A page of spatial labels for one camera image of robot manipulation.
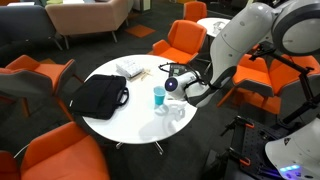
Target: table leg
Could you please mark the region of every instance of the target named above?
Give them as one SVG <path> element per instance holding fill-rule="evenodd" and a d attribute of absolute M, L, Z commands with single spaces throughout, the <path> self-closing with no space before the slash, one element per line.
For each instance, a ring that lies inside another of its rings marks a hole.
<path fill-rule="evenodd" d="M 156 148 L 158 149 L 159 154 L 162 155 L 162 154 L 163 154 L 163 149 L 161 148 L 161 146 L 159 145 L 159 143 L 158 143 L 158 142 L 155 142 L 154 145 L 155 145 Z"/>
<path fill-rule="evenodd" d="M 117 149 L 120 149 L 120 147 L 122 146 L 122 144 L 123 144 L 122 142 L 119 142 L 118 144 L 116 144 L 116 148 L 117 148 Z"/>

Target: black handbag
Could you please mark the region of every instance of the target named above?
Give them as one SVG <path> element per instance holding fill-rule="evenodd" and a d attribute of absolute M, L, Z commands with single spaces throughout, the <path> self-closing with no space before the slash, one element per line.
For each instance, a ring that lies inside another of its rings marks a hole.
<path fill-rule="evenodd" d="M 74 115 L 110 119 L 129 99 L 126 82 L 123 76 L 93 75 L 72 95 L 69 109 Z"/>

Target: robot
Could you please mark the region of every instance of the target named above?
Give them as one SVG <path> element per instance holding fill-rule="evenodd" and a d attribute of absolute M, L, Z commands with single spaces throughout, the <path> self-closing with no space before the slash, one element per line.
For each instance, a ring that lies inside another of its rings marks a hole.
<path fill-rule="evenodd" d="M 269 42 L 292 56 L 317 54 L 319 32 L 319 0 L 290 0 L 277 8 L 252 3 L 213 40 L 210 47 L 213 75 L 209 82 L 201 80 L 197 72 L 187 72 L 168 78 L 165 88 L 175 99 L 203 107 L 232 78 L 238 61 L 254 45 Z M 266 144 L 266 155 L 283 178 L 320 179 L 319 129 L 317 117 L 299 131 Z"/>

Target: floor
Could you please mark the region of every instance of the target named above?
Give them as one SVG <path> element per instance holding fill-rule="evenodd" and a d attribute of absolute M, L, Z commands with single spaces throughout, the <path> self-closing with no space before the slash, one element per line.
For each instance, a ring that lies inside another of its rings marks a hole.
<path fill-rule="evenodd" d="M 75 59 L 77 74 L 85 79 L 97 67 L 112 59 L 150 52 L 153 43 L 166 39 L 170 24 L 182 18 L 182 10 L 182 4 L 153 0 L 150 12 L 129 19 L 130 27 L 142 24 L 156 30 L 148 36 L 143 38 L 132 36 L 125 32 L 128 27 L 123 24 L 116 31 L 118 43 L 113 42 L 110 32 L 72 36 L 69 41 L 70 49 L 64 48 L 63 51 L 58 50 L 49 40 L 17 42 L 0 49 L 0 65 L 5 66 L 22 54 L 39 61 L 51 58 L 56 63 L 66 63 L 69 59 Z M 208 16 L 232 18 L 230 15 L 212 11 L 208 12 Z M 201 51 L 205 52 L 208 49 L 204 46 Z M 194 61 L 191 65 L 199 72 L 203 72 L 207 66 L 200 61 Z M 203 78 L 208 79 L 211 74 L 212 72 L 209 72 Z M 66 84 L 61 95 L 66 104 L 70 101 L 70 95 L 80 85 L 76 79 L 71 79 Z M 230 101 L 220 108 L 216 107 L 217 102 L 230 87 L 231 83 L 228 83 L 216 93 L 207 106 L 198 109 L 192 121 L 183 130 L 159 142 L 165 151 L 162 156 L 153 144 L 124 144 L 118 150 L 115 148 L 115 142 L 92 132 L 82 118 L 76 117 L 76 122 L 92 134 L 103 147 L 112 180 L 197 180 L 201 179 L 209 150 L 223 153 L 230 146 L 232 132 L 226 133 L 223 137 L 219 135 L 224 126 L 238 114 L 239 107 Z M 12 98 L 16 100 L 13 104 L 0 102 L 0 149 L 2 150 L 15 154 L 33 138 L 68 122 L 54 99 L 28 99 L 31 116 L 26 118 L 22 113 L 21 100 Z M 290 108 L 285 108 L 282 116 L 292 112 L 293 105 L 300 103 L 298 100 L 294 102 L 287 102 Z M 308 121 L 315 113 L 317 109 L 308 112 L 302 119 Z"/>

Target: bag handle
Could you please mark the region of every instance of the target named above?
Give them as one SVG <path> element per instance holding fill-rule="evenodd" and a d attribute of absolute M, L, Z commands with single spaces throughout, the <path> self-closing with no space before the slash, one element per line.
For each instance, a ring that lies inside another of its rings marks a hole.
<path fill-rule="evenodd" d="M 127 98 L 123 102 L 121 102 L 121 99 L 122 99 L 123 95 L 126 95 Z M 129 99 L 129 89 L 127 87 L 125 87 L 119 92 L 119 96 L 118 96 L 116 104 L 118 106 L 123 106 L 124 104 L 127 103 L 128 99 Z"/>

